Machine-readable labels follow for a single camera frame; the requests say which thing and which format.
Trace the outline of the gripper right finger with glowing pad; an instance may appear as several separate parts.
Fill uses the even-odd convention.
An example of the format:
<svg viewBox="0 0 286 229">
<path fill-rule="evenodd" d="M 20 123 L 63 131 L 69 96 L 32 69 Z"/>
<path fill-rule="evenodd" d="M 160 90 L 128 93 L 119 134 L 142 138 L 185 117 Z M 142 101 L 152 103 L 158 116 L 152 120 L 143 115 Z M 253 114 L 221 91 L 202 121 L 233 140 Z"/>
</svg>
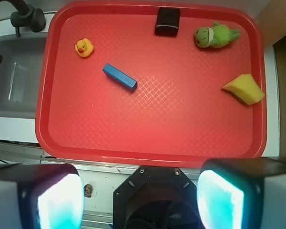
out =
<svg viewBox="0 0 286 229">
<path fill-rule="evenodd" d="M 207 229 L 286 229 L 286 157 L 207 160 L 197 205 Z"/>
</svg>

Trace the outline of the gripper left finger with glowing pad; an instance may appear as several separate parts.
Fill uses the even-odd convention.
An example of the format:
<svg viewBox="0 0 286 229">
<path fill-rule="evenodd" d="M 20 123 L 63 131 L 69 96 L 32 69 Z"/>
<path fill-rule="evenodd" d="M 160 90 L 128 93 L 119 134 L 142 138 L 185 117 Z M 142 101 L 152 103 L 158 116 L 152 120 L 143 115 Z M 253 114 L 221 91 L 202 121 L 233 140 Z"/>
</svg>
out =
<svg viewBox="0 0 286 229">
<path fill-rule="evenodd" d="M 78 229 L 83 180 L 71 164 L 0 164 L 0 229 Z"/>
</svg>

